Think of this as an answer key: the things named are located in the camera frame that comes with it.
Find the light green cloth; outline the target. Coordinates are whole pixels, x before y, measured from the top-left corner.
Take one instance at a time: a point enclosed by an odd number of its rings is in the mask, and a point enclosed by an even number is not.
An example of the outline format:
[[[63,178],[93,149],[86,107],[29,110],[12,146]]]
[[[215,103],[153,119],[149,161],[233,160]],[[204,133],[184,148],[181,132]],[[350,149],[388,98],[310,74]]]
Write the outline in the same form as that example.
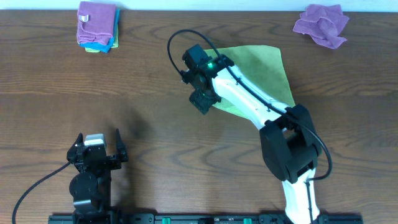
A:
[[[267,45],[244,45],[220,48],[218,52],[230,58],[263,92],[290,107],[295,106],[280,49]]]

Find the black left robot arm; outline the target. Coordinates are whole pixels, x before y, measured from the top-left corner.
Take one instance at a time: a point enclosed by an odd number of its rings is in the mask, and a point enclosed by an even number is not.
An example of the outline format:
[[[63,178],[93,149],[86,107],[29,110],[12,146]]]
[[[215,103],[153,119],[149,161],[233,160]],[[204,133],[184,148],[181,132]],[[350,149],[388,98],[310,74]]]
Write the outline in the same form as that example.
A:
[[[120,223],[120,212],[111,206],[111,172],[128,161],[126,146],[116,130],[117,153],[106,154],[103,134],[83,137],[79,134],[67,152],[67,161],[78,174],[72,178],[69,191],[75,211],[73,223]]]

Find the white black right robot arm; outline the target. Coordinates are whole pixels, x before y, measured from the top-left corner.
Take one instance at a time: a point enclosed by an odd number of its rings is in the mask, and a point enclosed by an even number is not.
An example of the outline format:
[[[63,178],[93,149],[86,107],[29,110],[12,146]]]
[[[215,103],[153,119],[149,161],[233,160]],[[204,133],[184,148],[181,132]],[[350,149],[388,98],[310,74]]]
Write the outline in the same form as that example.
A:
[[[322,141],[309,111],[290,107],[263,92],[227,56],[185,52],[183,82],[194,88],[190,102],[206,114],[221,100],[237,107],[259,130],[263,160],[282,182],[285,213],[293,223],[311,223],[320,211],[314,199],[315,171]]]

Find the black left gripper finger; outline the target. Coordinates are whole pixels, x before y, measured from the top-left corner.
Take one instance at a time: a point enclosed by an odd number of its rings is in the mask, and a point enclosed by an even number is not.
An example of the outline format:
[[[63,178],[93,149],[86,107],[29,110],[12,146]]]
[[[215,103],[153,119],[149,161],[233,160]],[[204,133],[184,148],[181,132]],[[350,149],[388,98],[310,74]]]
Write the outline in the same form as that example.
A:
[[[129,160],[126,146],[121,139],[119,129],[116,129],[116,150],[118,152],[119,160],[121,162],[127,162]]]
[[[77,161],[82,145],[83,145],[83,134],[80,133],[78,135],[76,141],[72,144],[71,148],[67,152],[67,161],[68,162],[76,162]]]

